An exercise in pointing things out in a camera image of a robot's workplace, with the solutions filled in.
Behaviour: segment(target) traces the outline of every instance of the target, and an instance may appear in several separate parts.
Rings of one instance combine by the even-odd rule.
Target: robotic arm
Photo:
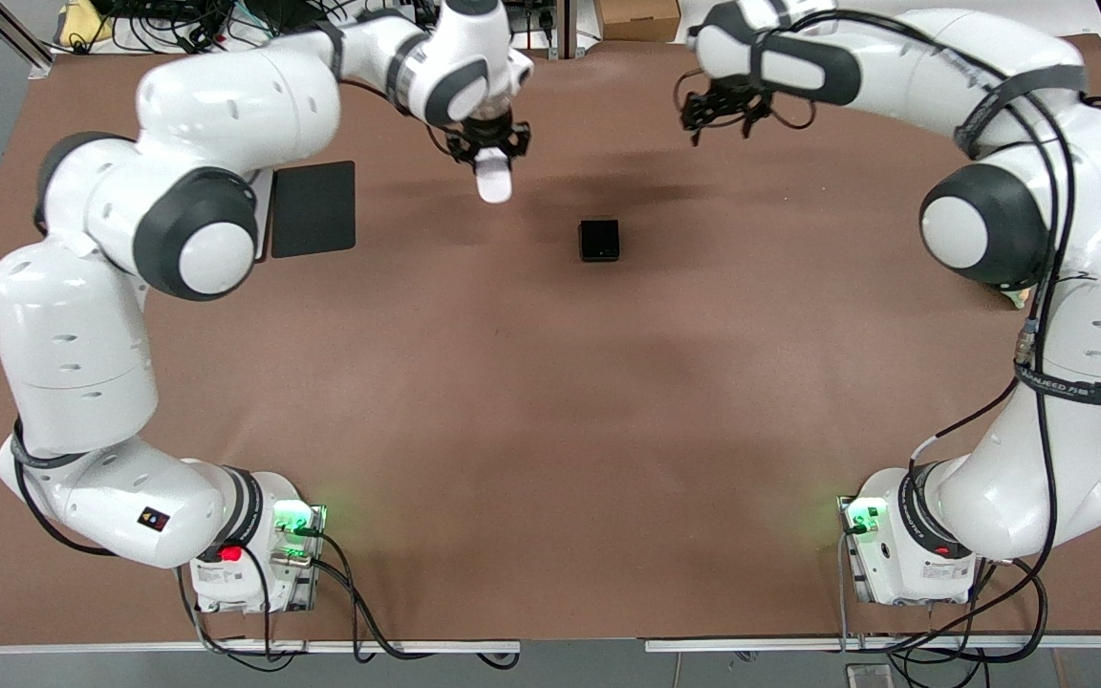
[[[0,261],[0,358],[19,413],[0,479],[113,554],[189,563],[201,609],[308,604],[315,543],[296,531],[321,514],[288,480],[178,460],[137,436],[157,403],[145,296],[219,299],[248,277],[258,223],[246,178],[324,149],[345,79],[446,130],[484,199],[508,199],[528,141],[511,100],[533,70],[508,44],[499,0],[447,0],[434,35],[367,13],[156,67],[137,91],[139,140],[58,143],[40,174],[45,238]]]
[[[711,88],[687,98],[683,125],[697,141],[738,114],[749,134],[785,92],[952,136],[975,161],[925,197],[926,249],[962,277],[1051,295],[1027,319],[1017,384],[973,451],[879,471],[844,511],[860,597],[966,601],[975,556],[1028,556],[1101,526],[1101,101],[1083,96],[1075,47],[1009,19],[917,10],[880,25],[833,6],[712,8],[687,43]]]

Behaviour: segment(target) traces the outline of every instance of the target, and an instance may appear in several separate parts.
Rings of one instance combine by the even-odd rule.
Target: gray floor
[[[25,92],[26,68],[0,44],[0,156]],[[45,637],[36,637],[45,643]],[[727,685],[839,688],[847,663],[879,662],[877,657],[843,657],[820,653],[764,654],[754,663],[735,662],[731,655],[686,655],[683,688],[724,688]],[[487,669],[473,657],[436,657],[419,663],[379,658],[356,666],[348,656],[302,657],[277,676],[239,669],[221,657],[200,653],[0,655],[0,687],[119,688],[190,685],[209,688],[251,688],[254,685],[378,685],[385,688],[467,687],[521,685],[552,687],[661,687],[673,679],[672,655],[647,655],[636,641],[577,641],[525,644],[523,660],[513,671]],[[952,685],[956,675],[930,671],[922,679]],[[981,685],[975,680],[974,685]],[[992,685],[1018,688],[1101,688],[1101,649],[1039,652],[1031,660],[992,669]]]

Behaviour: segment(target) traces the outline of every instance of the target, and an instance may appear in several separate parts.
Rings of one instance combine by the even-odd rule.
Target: yellow object
[[[57,34],[54,35],[58,45],[73,48],[91,47],[97,40],[111,39],[112,21],[101,17],[91,0],[67,0],[57,11]]]

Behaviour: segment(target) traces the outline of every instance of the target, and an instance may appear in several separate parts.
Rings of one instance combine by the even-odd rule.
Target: brown tabletop surface
[[[1101,92],[1101,44],[1079,43]],[[134,84],[164,58],[62,58],[31,84],[0,256],[36,240],[50,145],[134,134]],[[694,66],[642,44],[539,64],[499,207],[423,127],[344,88],[340,134],[309,162],[358,165],[358,248],[263,262],[210,304],[154,295],[143,437],[327,504],[392,637],[838,634],[836,496],[996,395],[1023,316],[920,243],[920,199],[966,162],[948,140],[821,108],[807,131],[767,120],[691,149],[671,87]],[[578,260],[589,217],[620,220],[619,262]],[[13,417],[0,371],[0,444]],[[975,425],[929,458],[973,447]],[[1053,631],[1101,633],[1101,528],[1045,580]],[[979,627],[1028,627],[1026,598]],[[279,635],[344,640],[345,609],[325,579]],[[0,483],[0,644],[192,640],[170,571],[67,552]]]

